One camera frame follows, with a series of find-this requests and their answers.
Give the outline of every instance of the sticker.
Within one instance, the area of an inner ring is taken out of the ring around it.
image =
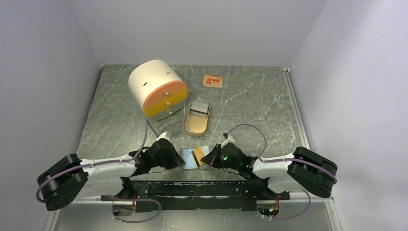
[[[215,75],[204,75],[203,85],[207,87],[220,88],[222,86],[222,77]]]

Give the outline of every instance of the black bracket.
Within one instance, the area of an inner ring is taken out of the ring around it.
[[[130,152],[129,155],[134,156],[136,152]],[[155,141],[151,147],[135,158],[135,162],[137,169],[132,176],[148,173],[150,169],[157,166],[171,169],[186,164],[176,152],[173,144],[166,139]]]
[[[297,147],[293,155],[296,159],[308,161],[336,175],[337,165],[334,162],[305,147]],[[288,174],[316,196],[328,198],[332,193],[334,180],[317,168],[292,161],[288,166]]]
[[[80,165],[81,160],[77,154],[69,154],[41,174],[38,179],[38,185],[56,174],[69,168]],[[70,204],[81,191],[88,180],[88,173],[81,168],[62,175],[42,188],[41,193],[44,197],[45,206],[48,211],[58,210]]]

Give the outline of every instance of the yellow band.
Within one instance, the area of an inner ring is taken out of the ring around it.
[[[180,90],[176,93],[173,93],[166,97],[166,99],[159,101],[155,104],[153,104],[150,107],[143,107],[144,114],[147,117],[152,117],[164,110],[167,110],[169,106],[167,105],[167,102],[170,102],[171,105],[175,105],[179,103],[182,100],[185,100],[187,98],[187,88],[184,88],[183,90]]]

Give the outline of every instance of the red wire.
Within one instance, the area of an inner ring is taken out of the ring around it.
[[[136,199],[136,193],[133,193],[133,200]],[[136,205],[135,205],[135,201],[132,202],[132,209],[135,209]]]

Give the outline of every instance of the white enclosure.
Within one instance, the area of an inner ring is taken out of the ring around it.
[[[36,179],[77,150],[102,64],[290,67],[342,228],[406,230],[403,0],[14,0],[0,7],[2,230],[41,230]]]

